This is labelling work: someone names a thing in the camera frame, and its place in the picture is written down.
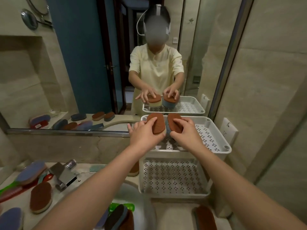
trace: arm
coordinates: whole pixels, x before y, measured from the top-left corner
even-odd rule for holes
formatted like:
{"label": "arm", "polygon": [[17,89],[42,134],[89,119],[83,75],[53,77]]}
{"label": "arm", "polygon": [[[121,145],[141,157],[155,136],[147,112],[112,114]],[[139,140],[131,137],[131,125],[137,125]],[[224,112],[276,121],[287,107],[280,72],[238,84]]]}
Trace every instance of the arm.
{"label": "arm", "polygon": [[130,69],[129,69],[128,80],[135,88],[142,91],[140,95],[137,96],[135,99],[140,98],[143,103],[148,103],[147,95],[150,93],[155,98],[156,94],[158,93],[150,85],[141,80],[139,73],[140,73],[140,58],[139,58],[138,47],[136,47],[130,55]]}
{"label": "arm", "polygon": [[171,136],[205,167],[216,188],[247,229],[307,229],[296,216],[270,199],[207,149],[193,121],[188,118],[182,119],[175,120],[183,125],[182,134],[171,132]]}
{"label": "arm", "polygon": [[130,145],[52,208],[33,230],[93,229],[132,166],[165,137],[164,134],[153,135],[152,126],[156,119],[149,120],[147,124],[144,121],[135,123],[134,129],[128,125]]}
{"label": "arm", "polygon": [[168,93],[168,97],[175,96],[175,100],[180,97],[179,89],[185,81],[185,73],[182,65],[182,56],[175,50],[172,58],[172,72],[175,75],[175,81],[163,91],[163,95]]}

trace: finger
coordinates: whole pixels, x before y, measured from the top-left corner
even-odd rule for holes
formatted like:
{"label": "finger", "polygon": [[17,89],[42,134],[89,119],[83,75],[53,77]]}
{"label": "finger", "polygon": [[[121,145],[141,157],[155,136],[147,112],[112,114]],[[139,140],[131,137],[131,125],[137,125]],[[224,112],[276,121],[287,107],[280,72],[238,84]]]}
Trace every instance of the finger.
{"label": "finger", "polygon": [[175,92],[175,89],[171,88],[170,91],[169,91],[168,97],[173,96],[174,92]]}
{"label": "finger", "polygon": [[139,122],[138,123],[138,126],[140,127],[140,126],[144,126],[145,125],[145,121],[141,121],[141,122]]}
{"label": "finger", "polygon": [[132,129],[132,127],[129,123],[127,124],[127,128],[128,128],[128,132],[129,132],[129,135],[130,135],[133,132],[133,129]]}
{"label": "finger", "polygon": [[133,129],[136,130],[138,128],[138,122],[134,124]]}
{"label": "finger", "polygon": [[175,141],[177,141],[178,139],[179,139],[179,137],[180,137],[180,133],[177,133],[177,132],[175,132],[175,131],[171,131],[171,133],[170,133],[170,136],[175,140]]}
{"label": "finger", "polygon": [[145,90],[144,92],[144,99],[145,99],[145,102],[148,103],[148,89]]}
{"label": "finger", "polygon": [[152,118],[151,120],[147,121],[147,124],[152,127],[155,121],[157,120],[157,117]]}
{"label": "finger", "polygon": [[178,100],[180,97],[179,91],[175,90],[175,100]]}
{"label": "finger", "polygon": [[170,90],[170,87],[167,87],[164,91],[163,91],[163,95],[166,95]]}
{"label": "finger", "polygon": [[146,103],[146,101],[144,99],[144,93],[143,92],[141,93],[141,100],[142,100],[143,103]]}
{"label": "finger", "polygon": [[155,135],[155,139],[157,140],[157,144],[160,143],[166,136],[166,133],[161,133],[159,135]]}
{"label": "finger", "polygon": [[195,123],[193,122],[193,120],[191,120],[190,118],[187,117],[182,117],[183,120],[187,121],[189,124],[195,125]]}
{"label": "finger", "polygon": [[151,96],[153,96],[154,98],[156,98],[156,95],[155,95],[155,93],[154,93],[154,90],[153,90],[153,89],[151,89],[151,90],[149,91],[149,93],[151,94]]}
{"label": "finger", "polygon": [[174,119],[174,122],[181,124],[183,127],[187,127],[189,123],[186,120]]}

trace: chrome faucet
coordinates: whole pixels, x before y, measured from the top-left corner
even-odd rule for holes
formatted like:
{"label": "chrome faucet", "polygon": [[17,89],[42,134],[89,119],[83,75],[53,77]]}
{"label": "chrome faucet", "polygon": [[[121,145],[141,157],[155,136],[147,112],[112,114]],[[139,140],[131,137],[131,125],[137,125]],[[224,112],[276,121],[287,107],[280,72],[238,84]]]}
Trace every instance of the chrome faucet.
{"label": "chrome faucet", "polygon": [[56,189],[58,189],[60,192],[65,190],[72,182],[77,179],[77,176],[70,170],[75,166],[72,166],[74,163],[75,160],[71,160],[65,165],[62,165],[60,162],[58,162],[49,168],[49,172],[56,177]]}

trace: hand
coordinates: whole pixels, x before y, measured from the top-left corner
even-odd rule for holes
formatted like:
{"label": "hand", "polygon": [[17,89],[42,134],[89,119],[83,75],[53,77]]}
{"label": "hand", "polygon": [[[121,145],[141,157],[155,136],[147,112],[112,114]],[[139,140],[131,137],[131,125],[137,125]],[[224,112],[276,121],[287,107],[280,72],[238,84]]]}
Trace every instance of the hand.
{"label": "hand", "polygon": [[156,97],[156,94],[158,94],[158,92],[154,88],[151,88],[149,85],[146,85],[144,88],[142,88],[141,93],[135,99],[139,99],[140,98],[143,103],[148,103],[147,95],[149,93],[154,98]]}
{"label": "hand", "polygon": [[174,119],[174,121],[183,126],[183,131],[181,134],[172,131],[170,135],[185,150],[193,154],[205,147],[194,122],[190,118],[182,117],[182,119]]}
{"label": "hand", "polygon": [[152,118],[149,121],[141,121],[134,124],[132,128],[128,124],[128,131],[130,135],[130,146],[135,147],[141,153],[142,157],[149,150],[153,149],[158,143],[165,138],[165,133],[154,135],[152,127],[157,117]]}
{"label": "hand", "polygon": [[163,91],[163,95],[166,94],[168,94],[167,95],[168,97],[174,96],[175,100],[180,98],[179,91],[176,89],[175,84],[170,85]]}

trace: white plastic basket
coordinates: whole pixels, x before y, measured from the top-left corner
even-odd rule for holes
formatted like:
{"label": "white plastic basket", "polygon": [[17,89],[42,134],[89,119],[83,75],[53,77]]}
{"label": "white plastic basket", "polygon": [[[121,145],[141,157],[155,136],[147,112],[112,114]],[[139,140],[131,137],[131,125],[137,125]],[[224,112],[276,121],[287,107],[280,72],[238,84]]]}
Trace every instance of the white plastic basket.
{"label": "white plastic basket", "polygon": [[191,96],[180,96],[179,102],[174,109],[169,109],[164,106],[150,107],[148,104],[143,104],[145,113],[179,113],[186,116],[203,116],[205,110],[202,108],[196,98]]}
{"label": "white plastic basket", "polygon": [[[141,120],[146,120],[148,115],[142,116]],[[182,116],[192,119],[195,127],[201,136],[204,145],[218,157],[224,160],[228,153],[232,151],[229,143],[225,140],[213,121],[204,116]],[[167,116],[164,116],[165,123],[168,125]],[[152,151],[159,152],[179,152],[185,151],[169,134]]]}
{"label": "white plastic basket", "polygon": [[190,153],[151,151],[140,159],[139,191],[151,198],[204,198],[211,185]]}

